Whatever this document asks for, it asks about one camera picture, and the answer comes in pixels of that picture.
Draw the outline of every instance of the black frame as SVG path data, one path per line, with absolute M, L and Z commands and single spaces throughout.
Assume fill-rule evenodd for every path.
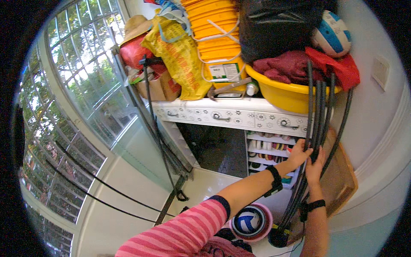
M 397 0 L 364 0 L 378 17 L 390 35 L 402 60 L 408 80 L 411 78 L 410 35 L 411 18 L 408 15 L 410 2 Z M 26 215 L 21 196 L 17 172 L 14 163 L 17 154 L 14 151 L 14 116 L 18 82 L 29 52 L 42 24 L 50 14 L 55 13 L 60 4 L 58 0 L 34 1 L 29 4 L 24 0 L 1 2 L 2 35 L 0 37 L 0 204 L 2 209 L 1 228 L 4 235 L 0 245 L 2 256 L 47 256 L 46 249 L 32 229 Z M 378 256 L 404 256 L 411 241 L 411 187 L 397 224 L 381 249 Z

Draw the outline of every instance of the window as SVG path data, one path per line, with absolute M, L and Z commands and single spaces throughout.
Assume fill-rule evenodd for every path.
M 123 34 L 124 22 L 114 0 L 77 1 L 54 17 L 46 31 L 50 63 L 68 98 L 108 146 L 137 112 L 110 50 Z
M 44 161 L 48 159 L 84 190 L 93 177 L 60 150 L 58 141 L 88 171 L 96 174 L 106 157 L 65 116 L 50 90 L 35 46 L 22 75 L 20 106 L 25 123 L 26 153 L 20 178 L 24 186 L 56 214 L 75 223 L 85 194 L 69 184 Z
M 48 248 L 48 252 L 53 257 L 69 257 L 73 234 L 45 219 L 28 203 L 24 204 L 30 220 L 37 230 L 37 234 L 43 239 L 44 244 Z

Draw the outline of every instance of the pink bucket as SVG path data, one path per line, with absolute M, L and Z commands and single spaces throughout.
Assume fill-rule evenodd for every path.
M 234 218 L 229 220 L 229 226 L 230 226 L 231 232 L 234 234 L 234 236 L 237 239 L 241 239 L 244 242 L 248 242 L 248 243 L 257 242 L 257 241 L 263 239 L 264 237 L 266 237 L 268 235 L 268 233 L 270 232 L 270 230 L 272 228 L 272 213 L 271 213 L 271 211 L 265 205 L 260 204 L 260 203 L 252 203 L 252 204 L 250 204 L 250 206 L 254 206 L 254 207 L 259 208 L 263 212 L 264 217 L 265 217 L 265 223 L 263 225 L 263 229 L 258 234 L 253 235 L 253 236 L 240 235 L 240 234 L 236 233 L 234 228 L 233 228 Z

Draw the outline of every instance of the striped sleeve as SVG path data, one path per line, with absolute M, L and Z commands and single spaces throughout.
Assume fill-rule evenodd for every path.
M 193 256 L 220 230 L 229 212 L 228 202 L 213 196 L 168 222 L 130 238 L 115 256 Z

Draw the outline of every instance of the person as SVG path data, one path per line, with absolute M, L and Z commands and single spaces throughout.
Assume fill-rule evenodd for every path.
M 299 139 L 288 160 L 274 167 L 283 177 L 307 160 L 305 176 L 310 193 L 308 203 L 310 203 L 323 199 L 320 174 L 325 153 L 320 147 L 317 160 L 312 164 L 309 156 L 313 149 L 304 151 L 304 143 L 304 139 Z M 170 221 L 130 238 L 118 249 L 115 256 L 253 257 L 251 247 L 236 246 L 231 241 L 215 235 L 242 208 L 268 192 L 272 188 L 273 181 L 274 176 L 267 169 L 243 178 Z M 300 256 L 325 256 L 327 246 L 326 208 L 319 207 L 308 213 L 305 241 Z

